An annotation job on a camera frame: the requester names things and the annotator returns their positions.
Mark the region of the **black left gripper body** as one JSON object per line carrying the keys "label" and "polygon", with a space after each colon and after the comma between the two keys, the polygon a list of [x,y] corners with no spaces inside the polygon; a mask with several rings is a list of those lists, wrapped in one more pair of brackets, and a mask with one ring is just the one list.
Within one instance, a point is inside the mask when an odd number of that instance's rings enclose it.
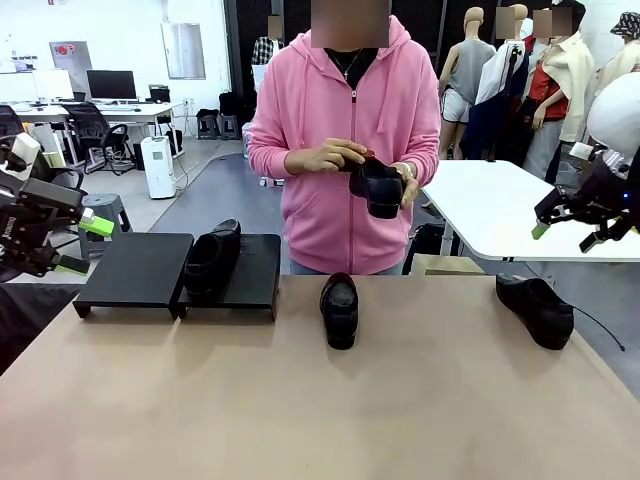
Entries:
{"label": "black left gripper body", "polygon": [[83,209],[82,200],[83,191],[79,188],[37,178],[21,181],[3,172],[1,266],[33,268],[31,257],[38,251],[56,250],[48,240],[49,234],[66,226],[77,225]]}

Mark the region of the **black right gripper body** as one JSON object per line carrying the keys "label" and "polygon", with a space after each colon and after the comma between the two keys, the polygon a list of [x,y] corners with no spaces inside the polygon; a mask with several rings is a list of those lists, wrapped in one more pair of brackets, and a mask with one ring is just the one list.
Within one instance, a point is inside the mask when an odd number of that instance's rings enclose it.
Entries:
{"label": "black right gripper body", "polygon": [[618,154],[596,154],[590,173],[576,194],[576,219],[583,223],[599,223],[629,213],[630,193],[627,186],[630,165]]}

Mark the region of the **person's left hand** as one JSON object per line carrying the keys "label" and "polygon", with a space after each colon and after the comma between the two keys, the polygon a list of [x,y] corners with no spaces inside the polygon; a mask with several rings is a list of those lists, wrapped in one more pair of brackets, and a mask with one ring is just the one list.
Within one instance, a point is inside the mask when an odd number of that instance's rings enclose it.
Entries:
{"label": "person's left hand", "polygon": [[405,210],[412,206],[419,190],[419,183],[416,179],[416,167],[412,162],[397,162],[393,164],[393,167],[402,179],[403,194],[400,208]]}

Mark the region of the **person's right hand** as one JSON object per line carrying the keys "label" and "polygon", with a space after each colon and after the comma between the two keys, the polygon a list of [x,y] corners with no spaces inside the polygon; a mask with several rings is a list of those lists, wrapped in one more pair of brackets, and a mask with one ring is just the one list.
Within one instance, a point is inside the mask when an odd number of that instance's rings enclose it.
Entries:
{"label": "person's right hand", "polygon": [[284,165],[291,175],[337,172],[347,162],[362,164],[367,151],[351,140],[327,138],[319,147],[290,151]]}

